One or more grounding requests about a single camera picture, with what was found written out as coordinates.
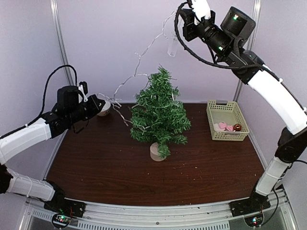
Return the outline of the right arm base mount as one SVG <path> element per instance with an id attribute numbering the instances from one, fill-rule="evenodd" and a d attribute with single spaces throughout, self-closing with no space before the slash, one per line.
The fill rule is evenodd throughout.
<path id="1" fill-rule="evenodd" d="M 262 211 L 271 207 L 268 200 L 268 195 L 263 196 L 256 192 L 256 186 L 250 196 L 246 199 L 236 200 L 229 203 L 230 210 L 233 217 L 246 215 L 254 212 Z"/>

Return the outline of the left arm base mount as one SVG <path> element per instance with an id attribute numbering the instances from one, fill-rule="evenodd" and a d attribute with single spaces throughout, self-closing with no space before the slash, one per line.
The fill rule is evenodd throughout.
<path id="1" fill-rule="evenodd" d="M 55 193 L 50 201 L 43 201 L 44 209 L 64 214 L 69 217 L 82 218 L 86 204 L 80 201 L 69 200 L 63 189 L 51 183 Z"/>

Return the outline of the small green christmas tree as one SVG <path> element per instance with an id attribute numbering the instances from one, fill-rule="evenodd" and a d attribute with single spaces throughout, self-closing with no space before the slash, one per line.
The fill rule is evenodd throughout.
<path id="1" fill-rule="evenodd" d="M 131 107 L 131 137 L 138 142 L 157 143 L 161 158 L 170 156 L 168 144 L 186 144 L 183 132 L 191 128 L 179 89 L 173 87 L 172 76 L 163 67 L 149 77 L 149 85 L 136 95 L 136 104 Z"/>

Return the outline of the clear battery box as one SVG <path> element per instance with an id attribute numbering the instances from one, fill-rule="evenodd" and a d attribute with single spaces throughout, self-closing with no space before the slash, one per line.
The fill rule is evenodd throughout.
<path id="1" fill-rule="evenodd" d="M 170 57 L 175 57 L 177 53 L 178 40 L 177 38 L 173 38 L 168 46 L 167 53 Z"/>

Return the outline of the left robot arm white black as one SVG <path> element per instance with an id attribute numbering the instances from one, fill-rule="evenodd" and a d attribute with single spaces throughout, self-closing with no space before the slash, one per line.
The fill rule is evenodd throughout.
<path id="1" fill-rule="evenodd" d="M 0 137 L 0 192 L 15 193 L 49 201 L 59 213 L 69 209 L 63 191 L 47 181 L 16 173 L 6 163 L 22 151 L 74 128 L 80 121 L 88 122 L 106 106 L 96 95 L 87 96 L 84 82 L 65 86 L 57 92 L 57 102 L 49 112 L 43 112 L 30 124 Z"/>

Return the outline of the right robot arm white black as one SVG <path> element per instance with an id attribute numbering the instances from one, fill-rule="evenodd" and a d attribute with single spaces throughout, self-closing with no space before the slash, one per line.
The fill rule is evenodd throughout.
<path id="1" fill-rule="evenodd" d="M 211 66 L 231 70 L 244 84 L 256 91 L 284 121 L 274 157 L 255 184 L 246 208 L 257 211 L 267 201 L 269 193 L 307 147 L 307 111 L 266 64 L 252 51 L 244 49 L 256 23 L 241 10 L 231 7 L 220 25 L 215 24 L 215 12 L 207 1 L 187 1 L 181 4 L 175 19 L 184 22 L 177 32 L 179 42 L 199 38 L 216 53 Z"/>

